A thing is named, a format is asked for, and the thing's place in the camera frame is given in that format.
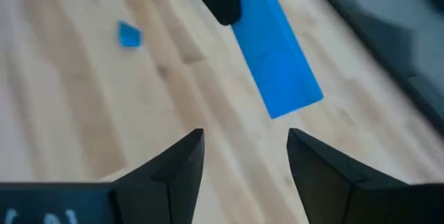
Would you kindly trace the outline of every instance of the blue block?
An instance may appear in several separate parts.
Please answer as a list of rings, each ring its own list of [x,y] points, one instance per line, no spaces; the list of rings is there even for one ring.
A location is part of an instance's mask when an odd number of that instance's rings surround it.
[[[130,24],[119,21],[118,37],[122,47],[139,47],[142,44],[142,32]]]
[[[322,99],[278,0],[241,0],[232,29],[271,118]]]

